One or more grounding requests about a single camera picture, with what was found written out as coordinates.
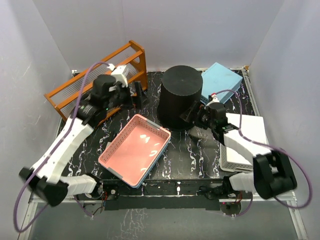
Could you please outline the large black plastic bin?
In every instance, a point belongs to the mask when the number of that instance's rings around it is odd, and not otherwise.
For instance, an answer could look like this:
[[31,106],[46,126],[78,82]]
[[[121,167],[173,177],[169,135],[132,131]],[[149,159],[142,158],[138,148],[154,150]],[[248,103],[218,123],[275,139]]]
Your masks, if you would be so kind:
[[187,65],[176,65],[162,76],[157,118],[161,125],[173,131],[193,127],[180,115],[202,96],[203,78],[200,72]]

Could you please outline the blue plastic basket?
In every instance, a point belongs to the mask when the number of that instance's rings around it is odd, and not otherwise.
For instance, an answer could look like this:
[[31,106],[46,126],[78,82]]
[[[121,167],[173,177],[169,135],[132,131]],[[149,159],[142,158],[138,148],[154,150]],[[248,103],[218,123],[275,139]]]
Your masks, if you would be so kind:
[[200,101],[203,104],[209,102],[209,95],[222,90],[238,91],[243,77],[223,65],[215,62],[202,74],[202,92]]

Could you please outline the pink plastic basket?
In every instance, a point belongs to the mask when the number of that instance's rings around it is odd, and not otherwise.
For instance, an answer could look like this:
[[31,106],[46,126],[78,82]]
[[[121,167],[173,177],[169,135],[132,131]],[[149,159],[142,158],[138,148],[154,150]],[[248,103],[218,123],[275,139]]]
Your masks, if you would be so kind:
[[171,132],[134,115],[99,156],[98,162],[131,188],[139,188],[171,139]]

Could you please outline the white perforated plastic basket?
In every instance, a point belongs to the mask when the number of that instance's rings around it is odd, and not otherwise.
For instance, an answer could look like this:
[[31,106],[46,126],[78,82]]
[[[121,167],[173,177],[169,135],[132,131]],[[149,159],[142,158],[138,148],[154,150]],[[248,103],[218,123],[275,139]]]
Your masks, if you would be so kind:
[[[261,116],[227,113],[228,122],[241,127],[242,134],[255,142],[267,143],[264,119]],[[266,155],[271,151],[240,136],[238,130],[232,130],[226,138],[226,146],[220,145],[220,168],[226,172],[252,172],[253,159],[257,155]]]

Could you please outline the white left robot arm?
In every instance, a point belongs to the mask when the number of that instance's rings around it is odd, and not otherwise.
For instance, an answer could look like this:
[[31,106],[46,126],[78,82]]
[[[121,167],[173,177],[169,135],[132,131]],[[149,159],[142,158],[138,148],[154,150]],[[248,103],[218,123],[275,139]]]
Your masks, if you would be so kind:
[[97,200],[103,195],[102,180],[91,173],[65,177],[62,172],[78,147],[116,108],[142,108],[147,100],[140,81],[134,82],[135,94],[124,78],[101,74],[92,89],[84,93],[53,144],[31,168],[22,168],[20,178],[27,187],[51,207],[66,197],[87,194]]

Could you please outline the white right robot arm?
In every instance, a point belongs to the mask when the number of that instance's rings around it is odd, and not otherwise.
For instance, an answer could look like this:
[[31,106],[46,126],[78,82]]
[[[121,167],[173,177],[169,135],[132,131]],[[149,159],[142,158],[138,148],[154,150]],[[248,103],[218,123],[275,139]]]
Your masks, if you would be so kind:
[[281,150],[245,137],[242,115],[228,113],[220,102],[204,105],[195,101],[180,118],[202,129],[210,129],[215,140],[234,150],[252,165],[251,172],[240,172],[226,178],[223,194],[233,199],[241,191],[257,193],[267,200],[297,188],[289,157]]

